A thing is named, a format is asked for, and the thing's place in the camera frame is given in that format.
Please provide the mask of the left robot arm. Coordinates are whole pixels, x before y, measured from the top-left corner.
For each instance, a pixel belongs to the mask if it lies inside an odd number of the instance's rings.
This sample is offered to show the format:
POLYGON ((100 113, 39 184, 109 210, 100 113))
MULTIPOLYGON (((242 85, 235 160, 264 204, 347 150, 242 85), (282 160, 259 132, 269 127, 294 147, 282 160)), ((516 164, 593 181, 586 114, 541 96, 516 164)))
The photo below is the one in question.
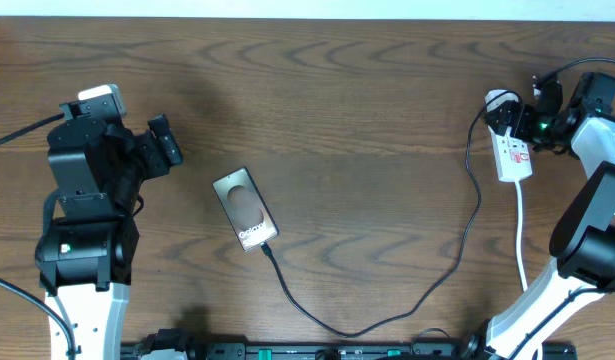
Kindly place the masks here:
POLYGON ((45 201, 36 265, 45 303, 58 315, 54 359, 117 359, 139 240, 134 220, 150 179, 182 164, 168 119, 135 135, 115 97, 63 103, 64 121, 47 136, 57 183, 45 201))

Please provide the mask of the bronze Galaxy smartphone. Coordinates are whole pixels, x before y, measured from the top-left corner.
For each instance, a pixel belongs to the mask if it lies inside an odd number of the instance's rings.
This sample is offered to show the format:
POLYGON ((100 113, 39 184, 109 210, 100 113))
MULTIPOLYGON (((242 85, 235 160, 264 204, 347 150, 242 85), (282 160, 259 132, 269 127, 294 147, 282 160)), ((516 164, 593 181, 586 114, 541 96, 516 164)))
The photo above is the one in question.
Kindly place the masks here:
POLYGON ((214 181, 213 189, 245 252, 280 234, 246 167, 214 181))

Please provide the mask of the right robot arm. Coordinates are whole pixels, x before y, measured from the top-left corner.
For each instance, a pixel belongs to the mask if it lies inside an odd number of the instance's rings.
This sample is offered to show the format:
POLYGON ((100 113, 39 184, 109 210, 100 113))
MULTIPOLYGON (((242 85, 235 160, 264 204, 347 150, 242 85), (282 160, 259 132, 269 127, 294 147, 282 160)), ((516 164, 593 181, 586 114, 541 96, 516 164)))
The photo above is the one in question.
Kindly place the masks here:
POLYGON ((575 155, 587 181, 552 232, 544 270, 471 338, 466 359, 530 359, 577 311, 615 293, 615 77, 586 72, 565 102, 550 74, 537 79, 534 95, 534 106, 510 90, 485 97, 499 178, 525 178, 532 145, 575 155))

